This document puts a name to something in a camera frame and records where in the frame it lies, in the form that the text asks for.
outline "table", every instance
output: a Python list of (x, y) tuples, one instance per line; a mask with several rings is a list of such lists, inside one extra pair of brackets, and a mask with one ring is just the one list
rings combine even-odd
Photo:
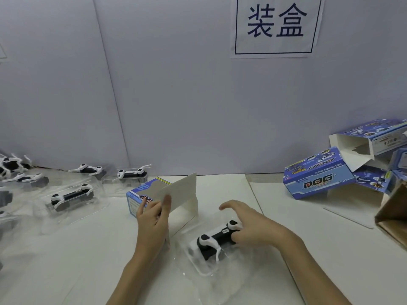
[(353, 305), (407, 303), (407, 252), (383, 232), (294, 200), (282, 183), (250, 185), (264, 215), (302, 237)]
[[(175, 182), (181, 177), (162, 178)], [(198, 176), (197, 197), (202, 218), (211, 216), (230, 199), (244, 201), (260, 211), (243, 174)], [(104, 304), (134, 252), (137, 231), (137, 221), (129, 214), (125, 198), (112, 198), (107, 208), (38, 238), (22, 250), (19, 257), (26, 263), (16, 274), (4, 261), (0, 304)], [(270, 263), (230, 302), (239, 305), (254, 299), (258, 303), (303, 304), (276, 251)], [(140, 304), (199, 304), (196, 290), (172, 262), (169, 252), (156, 261)]]

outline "person's right hand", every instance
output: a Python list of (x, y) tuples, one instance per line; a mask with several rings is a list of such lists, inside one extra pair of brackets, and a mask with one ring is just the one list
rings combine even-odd
[(229, 200), (223, 203), (219, 210), (226, 208), (232, 208), (242, 222), (243, 229), (231, 235), (232, 241), (241, 246), (272, 245), (281, 250), (287, 241), (299, 238), (288, 228), (265, 217), (241, 201)]

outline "gray wall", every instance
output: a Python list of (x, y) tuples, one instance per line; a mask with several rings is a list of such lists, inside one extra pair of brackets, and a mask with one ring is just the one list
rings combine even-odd
[(128, 165), (92, 0), (0, 0), (0, 148), (37, 165)]
[(132, 166), (281, 172), (406, 117), (406, 0), (326, 0), (309, 58), (229, 59), (231, 0), (95, 0)]

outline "forearm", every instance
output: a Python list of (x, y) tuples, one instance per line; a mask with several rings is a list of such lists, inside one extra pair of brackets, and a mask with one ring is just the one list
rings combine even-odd
[(307, 305), (351, 305), (298, 236), (290, 233), (280, 252)]
[(135, 253), (124, 267), (119, 283), (106, 305), (134, 305), (150, 264), (148, 258)]

